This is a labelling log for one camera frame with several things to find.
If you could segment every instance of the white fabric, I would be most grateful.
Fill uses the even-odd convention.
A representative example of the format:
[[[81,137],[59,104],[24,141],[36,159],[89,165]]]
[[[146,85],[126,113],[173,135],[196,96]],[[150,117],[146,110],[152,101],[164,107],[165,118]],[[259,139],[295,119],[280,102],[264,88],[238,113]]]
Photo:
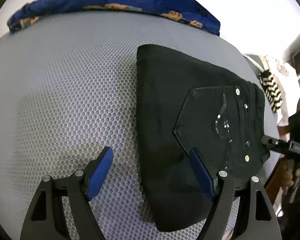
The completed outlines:
[[[283,102],[281,104],[281,113],[278,114],[277,125],[286,126],[289,124],[289,116],[296,113],[300,99],[297,73],[289,63],[284,62],[282,59],[270,56],[265,56],[264,58],[282,94]]]

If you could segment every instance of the silver screw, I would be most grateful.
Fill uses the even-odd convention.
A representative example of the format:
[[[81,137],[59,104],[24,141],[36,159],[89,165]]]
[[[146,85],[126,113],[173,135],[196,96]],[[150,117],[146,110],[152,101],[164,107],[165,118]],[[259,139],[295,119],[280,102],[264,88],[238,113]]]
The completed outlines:
[[[42,180],[43,180],[44,182],[47,182],[47,181],[50,180],[50,176],[49,176],[49,175],[46,175],[46,176],[44,176],[44,177],[42,178]]]
[[[221,177],[226,177],[226,176],[228,176],[228,173],[226,171],[219,171],[219,175]]]
[[[252,181],[255,182],[255,183],[259,182],[259,178],[256,177],[256,176],[251,177],[251,179],[252,179]]]
[[[83,175],[83,171],[82,170],[78,170],[74,173],[77,177],[81,177]]]

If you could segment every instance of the gray mattress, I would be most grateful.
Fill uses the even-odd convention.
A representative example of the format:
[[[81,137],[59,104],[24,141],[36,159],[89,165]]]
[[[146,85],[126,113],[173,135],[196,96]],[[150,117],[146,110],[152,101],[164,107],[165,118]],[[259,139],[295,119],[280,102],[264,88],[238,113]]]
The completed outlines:
[[[68,176],[105,145],[114,163],[91,202],[107,239],[196,239],[203,221],[172,233],[156,230],[138,176],[136,55],[159,44],[222,66],[257,83],[239,51],[223,39],[162,17],[90,11],[47,17],[0,40],[0,223],[19,239],[44,175]],[[265,132],[278,137],[269,104]],[[265,164],[263,180],[278,155]],[[72,239],[79,239],[67,198]],[[234,225],[238,201],[227,230]]]

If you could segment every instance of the honeycomb textured surface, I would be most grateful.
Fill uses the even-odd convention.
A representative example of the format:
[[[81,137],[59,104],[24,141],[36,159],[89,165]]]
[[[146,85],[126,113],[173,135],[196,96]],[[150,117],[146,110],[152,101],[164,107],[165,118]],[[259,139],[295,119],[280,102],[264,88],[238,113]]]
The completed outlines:
[[[225,67],[258,84],[239,51],[195,27],[145,14],[90,11],[47,17],[0,40],[0,223],[19,239],[45,175],[69,176],[104,146],[114,162],[90,202],[106,239],[196,239],[203,221],[159,232],[139,176],[136,55],[159,44]],[[265,132],[277,136],[269,105]],[[71,239],[79,239],[63,198]],[[234,202],[226,231],[234,226]]]

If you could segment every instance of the white wall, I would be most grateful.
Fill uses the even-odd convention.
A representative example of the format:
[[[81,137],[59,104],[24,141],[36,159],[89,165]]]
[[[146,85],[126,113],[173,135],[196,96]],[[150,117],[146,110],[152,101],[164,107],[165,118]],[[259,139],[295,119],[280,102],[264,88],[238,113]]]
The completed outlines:
[[[17,9],[33,0],[7,0],[0,10],[0,35]],[[242,53],[286,58],[299,36],[300,7],[295,0],[197,0],[220,22],[220,36]]]

